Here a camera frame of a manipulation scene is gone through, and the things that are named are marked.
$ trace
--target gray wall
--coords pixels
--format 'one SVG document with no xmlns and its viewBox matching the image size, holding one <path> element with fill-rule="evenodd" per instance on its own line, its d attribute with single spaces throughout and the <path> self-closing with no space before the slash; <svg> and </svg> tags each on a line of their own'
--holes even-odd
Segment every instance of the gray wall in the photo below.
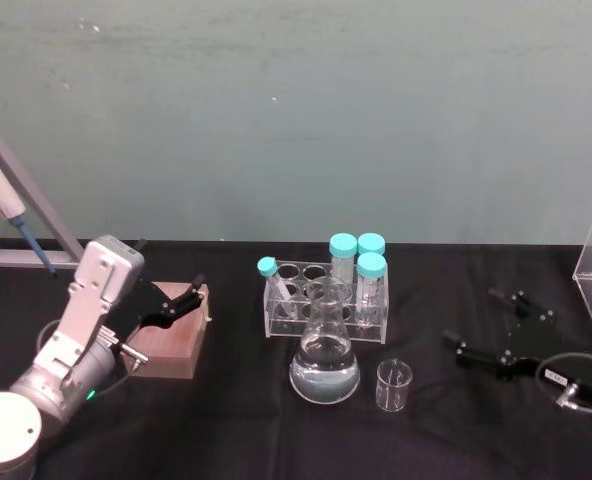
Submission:
<svg viewBox="0 0 592 480">
<path fill-rule="evenodd" d="M 0 130 L 81 237 L 582 243 L 592 0 L 0 0 Z"/>
</svg>

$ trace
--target black table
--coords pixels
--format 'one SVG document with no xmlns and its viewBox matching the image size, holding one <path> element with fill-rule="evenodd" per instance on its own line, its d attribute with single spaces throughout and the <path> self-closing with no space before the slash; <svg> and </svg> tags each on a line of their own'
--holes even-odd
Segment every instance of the black table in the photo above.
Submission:
<svg viewBox="0 0 592 480">
<path fill-rule="evenodd" d="M 355 343 L 361 384 L 331 407 L 289 385 L 296 340 L 265 339 L 255 270 L 263 255 L 324 261 L 325 245 L 153 242 L 143 253 L 148 278 L 208 277 L 214 321 L 196 377 L 131 379 L 89 402 L 41 447 L 38 479 L 592 479 L 592 417 L 557 410 L 531 379 L 461 370 L 441 345 L 452 328 L 500 347 L 509 319 L 490 286 L 524 289 L 556 309 L 565 334 L 592 343 L 571 280 L 579 248 L 389 246 L 388 343 Z M 0 389 L 29 366 L 70 279 L 0 269 Z M 397 414 L 374 403 L 375 369 L 389 356 L 414 370 Z"/>
</svg>

